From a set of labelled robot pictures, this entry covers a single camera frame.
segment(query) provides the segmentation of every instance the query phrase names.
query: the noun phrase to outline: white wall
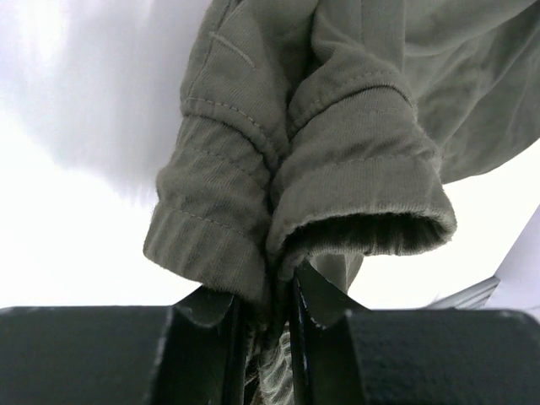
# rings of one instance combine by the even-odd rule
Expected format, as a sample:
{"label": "white wall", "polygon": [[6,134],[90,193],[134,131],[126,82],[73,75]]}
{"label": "white wall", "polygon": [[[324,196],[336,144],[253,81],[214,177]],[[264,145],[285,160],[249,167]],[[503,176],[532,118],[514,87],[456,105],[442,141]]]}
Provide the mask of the white wall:
{"label": "white wall", "polygon": [[[166,305],[193,291],[146,261],[154,178],[209,0],[0,0],[0,307]],[[540,202],[540,144],[447,187],[460,229],[370,258],[352,296],[416,307],[492,275]]]}

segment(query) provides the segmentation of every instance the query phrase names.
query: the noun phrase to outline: rolled cuff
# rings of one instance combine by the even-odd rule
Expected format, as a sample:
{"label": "rolled cuff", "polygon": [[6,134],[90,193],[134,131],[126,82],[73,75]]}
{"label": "rolled cuff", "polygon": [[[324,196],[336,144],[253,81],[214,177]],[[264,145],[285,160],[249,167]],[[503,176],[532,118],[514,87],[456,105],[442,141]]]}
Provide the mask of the rolled cuff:
{"label": "rolled cuff", "polygon": [[451,239],[456,218],[438,153],[392,90],[334,105],[295,140],[273,185],[278,205],[267,238],[280,279],[322,253],[414,255]]}
{"label": "rolled cuff", "polygon": [[267,306],[268,178],[262,157],[236,130],[187,117],[158,176],[144,255],[183,278]]}

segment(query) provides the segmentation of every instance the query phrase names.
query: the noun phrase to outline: stitching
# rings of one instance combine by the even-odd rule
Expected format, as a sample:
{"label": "stitching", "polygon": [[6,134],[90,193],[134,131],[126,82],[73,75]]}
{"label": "stitching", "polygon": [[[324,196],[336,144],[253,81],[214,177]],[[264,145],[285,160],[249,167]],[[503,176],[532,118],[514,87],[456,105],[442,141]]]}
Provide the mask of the stitching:
{"label": "stitching", "polygon": [[[357,158],[357,159],[349,159],[344,160],[343,162],[337,162],[337,163],[331,163],[329,165],[323,165],[322,167],[317,167],[316,169],[309,170],[306,173],[304,173],[296,182],[302,182],[306,177],[313,176],[314,173],[317,173],[319,171],[332,168],[332,167],[338,167],[341,165],[349,165],[352,163],[362,163],[362,162],[369,162],[371,160],[376,159],[415,159],[414,157],[407,156],[406,154],[388,154],[384,156],[373,156],[371,158]],[[278,193],[282,195],[284,193],[284,187],[283,185],[279,188]]]}
{"label": "stitching", "polygon": [[255,63],[250,59],[250,57],[247,56],[238,46],[227,40],[224,36],[218,35],[215,32],[208,33],[208,36],[214,38],[220,44],[235,52],[238,56],[244,59],[244,61],[246,61],[246,63],[250,65],[252,69],[255,69]]}
{"label": "stitching", "polygon": [[[326,96],[326,98],[330,98],[330,97],[334,96],[336,93],[338,93],[339,91],[341,91],[344,87],[348,86],[352,82],[355,82],[355,81],[360,80],[362,78],[368,78],[369,76],[383,76],[384,74],[394,74],[394,72],[392,72],[390,70],[378,70],[376,72],[362,73],[359,76],[355,76],[355,77],[350,78],[349,80],[343,82],[341,85],[336,87],[330,93],[326,93],[324,95]],[[321,105],[321,97],[318,98],[317,100],[313,101],[310,105],[308,105],[307,108],[304,109],[303,112],[300,113],[300,116],[294,120],[293,127],[299,127],[300,126],[299,122],[304,121],[307,116],[312,114],[311,109],[316,105],[320,105],[322,107],[322,105]]]}
{"label": "stitching", "polygon": [[238,230],[236,228],[233,228],[230,225],[222,224],[222,223],[220,223],[218,221],[214,221],[213,219],[203,218],[203,217],[200,217],[198,215],[195,215],[194,213],[188,213],[186,211],[182,211],[181,209],[171,207],[170,205],[167,205],[166,203],[163,203],[163,205],[165,207],[167,207],[169,210],[171,210],[172,212],[174,212],[174,213],[183,213],[184,215],[187,215],[188,217],[192,217],[192,218],[195,218],[195,219],[200,219],[200,220],[202,220],[204,222],[209,222],[210,224],[215,224],[217,226],[220,226],[222,228],[230,230],[231,232],[234,232],[234,233],[236,233],[236,234],[238,234],[238,235],[240,235],[240,236],[242,236],[244,238],[247,238],[247,239],[251,240],[251,238],[248,238],[248,236],[244,232],[242,232],[241,230]]}
{"label": "stitching", "polygon": [[250,116],[248,116],[244,111],[242,110],[239,110],[237,109],[236,107],[233,107],[232,105],[228,105],[228,104],[224,104],[224,103],[215,103],[211,100],[205,100],[205,99],[197,99],[195,97],[188,97],[186,99],[186,101],[188,100],[193,100],[193,101],[200,101],[202,103],[207,103],[207,104],[210,104],[210,105],[216,105],[218,107],[225,107],[225,108],[228,108],[229,110],[232,110],[232,111],[235,111],[235,112],[238,112],[239,114],[241,114],[242,116],[244,116],[245,118],[247,118],[259,131],[261,131],[262,135],[264,135],[264,137],[269,141],[269,139],[267,138],[266,134],[262,131],[262,127],[260,124],[257,123],[257,121],[255,121],[253,118],[251,118]]}
{"label": "stitching", "polygon": [[[225,7],[223,8],[223,10],[221,12],[221,16],[219,17],[219,22],[218,22],[217,28],[219,28],[221,26],[221,24],[223,23],[223,21],[225,19],[225,16],[229,12],[229,8],[230,8],[230,2],[227,2],[227,4],[225,5]],[[213,41],[210,41],[210,44],[208,45],[208,49],[206,50],[206,53],[204,54],[204,61],[202,61],[201,67],[198,69],[197,74],[193,78],[192,83],[190,84],[189,89],[187,90],[187,93],[189,95],[192,93],[193,86],[195,85],[195,83],[199,79],[199,76],[201,75],[201,72],[203,71],[203,69],[206,67],[206,64],[208,63],[208,58],[210,57],[210,53],[212,53],[212,44],[213,44]]]}
{"label": "stitching", "polygon": [[[400,112],[403,112],[403,108],[388,108],[388,109],[381,109],[381,110],[361,111],[361,112],[357,113],[356,116],[349,117],[347,120],[343,121],[343,123],[358,120],[359,116],[376,116],[376,115],[383,115],[383,114],[397,114],[397,113],[400,113]],[[293,141],[294,139],[296,139],[296,137],[299,136],[299,133],[300,133],[300,131],[298,131],[297,133],[292,133],[291,138],[289,138],[289,141]]]}
{"label": "stitching", "polygon": [[259,124],[257,121],[255,121],[253,118],[251,118],[250,116],[248,116],[244,111],[242,110],[239,110],[238,108],[236,107],[233,107],[232,105],[228,105],[228,104],[225,104],[225,103],[216,103],[214,101],[211,101],[211,100],[205,100],[205,99],[198,99],[196,97],[188,97],[187,99],[185,99],[185,101],[189,101],[189,100],[192,100],[192,101],[198,101],[198,102],[202,102],[202,103],[206,103],[206,104],[210,104],[210,105],[214,105],[214,106],[217,106],[217,107],[224,107],[224,108],[228,108],[229,110],[232,110],[234,112],[237,112],[239,113],[241,116],[243,116],[244,118],[247,118],[247,120],[259,131],[259,133],[267,140],[267,142],[271,145],[272,147],[272,150],[273,152],[278,155],[278,153],[276,152],[276,148],[274,147],[274,144],[273,142],[270,140],[270,138],[268,137],[268,135],[262,130],[262,126],[261,124]]}
{"label": "stitching", "polygon": [[209,155],[209,156],[216,157],[218,159],[221,159],[221,160],[233,165],[236,169],[238,169],[239,171],[244,173],[246,176],[248,176],[256,184],[256,186],[259,187],[259,189],[261,191],[265,192],[264,188],[255,180],[255,178],[252,176],[252,174],[250,174],[249,172],[247,172],[244,169],[242,169],[241,167],[239,167],[233,160],[231,160],[229,158],[226,158],[221,154],[216,154],[214,152],[208,152],[207,150],[202,150],[202,149],[199,149],[199,148],[193,148],[191,146],[183,148],[183,150],[187,150],[187,149],[199,152],[201,154],[206,154],[206,155]]}

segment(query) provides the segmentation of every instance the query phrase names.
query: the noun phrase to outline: olive green fabric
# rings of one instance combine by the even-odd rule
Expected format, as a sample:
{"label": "olive green fabric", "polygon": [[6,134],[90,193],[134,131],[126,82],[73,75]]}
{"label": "olive green fabric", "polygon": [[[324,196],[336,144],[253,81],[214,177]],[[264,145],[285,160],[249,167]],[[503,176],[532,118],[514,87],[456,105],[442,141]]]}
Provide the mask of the olive green fabric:
{"label": "olive green fabric", "polygon": [[144,254],[257,309],[265,403],[292,403],[295,266],[343,286],[354,258],[445,244],[442,185],[538,139],[539,27],[532,0],[212,2]]}

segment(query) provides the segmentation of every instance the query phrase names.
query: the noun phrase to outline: black plastic part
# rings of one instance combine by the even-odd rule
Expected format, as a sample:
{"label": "black plastic part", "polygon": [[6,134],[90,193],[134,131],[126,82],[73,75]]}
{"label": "black plastic part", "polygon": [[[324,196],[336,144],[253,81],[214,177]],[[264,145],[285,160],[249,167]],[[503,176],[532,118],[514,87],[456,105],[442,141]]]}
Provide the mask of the black plastic part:
{"label": "black plastic part", "polygon": [[[297,405],[540,403],[529,316],[370,311],[309,263],[291,289]],[[0,310],[0,405],[241,405],[244,310],[205,288],[168,307]]]}
{"label": "black plastic part", "polygon": [[540,325],[516,311],[369,311],[308,263],[293,282],[297,405],[540,403]]}
{"label": "black plastic part", "polygon": [[168,307],[0,310],[0,404],[241,405],[242,306],[200,288]]}

